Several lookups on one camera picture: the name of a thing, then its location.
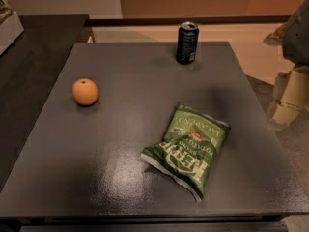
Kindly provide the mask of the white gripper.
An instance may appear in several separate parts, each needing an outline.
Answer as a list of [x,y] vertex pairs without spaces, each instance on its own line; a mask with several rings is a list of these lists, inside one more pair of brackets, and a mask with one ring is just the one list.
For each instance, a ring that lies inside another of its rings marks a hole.
[[289,72],[279,72],[274,84],[273,100],[268,110],[268,127],[281,131],[288,127],[309,103],[309,67],[294,65]]

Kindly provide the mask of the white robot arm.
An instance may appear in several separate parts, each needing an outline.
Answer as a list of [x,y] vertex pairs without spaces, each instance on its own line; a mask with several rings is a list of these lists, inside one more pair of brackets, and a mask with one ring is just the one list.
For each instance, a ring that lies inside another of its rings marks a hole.
[[279,72],[273,100],[267,110],[274,131],[288,127],[309,103],[309,0],[304,0],[286,23],[264,38],[264,44],[281,46],[283,57],[294,63],[288,72]]

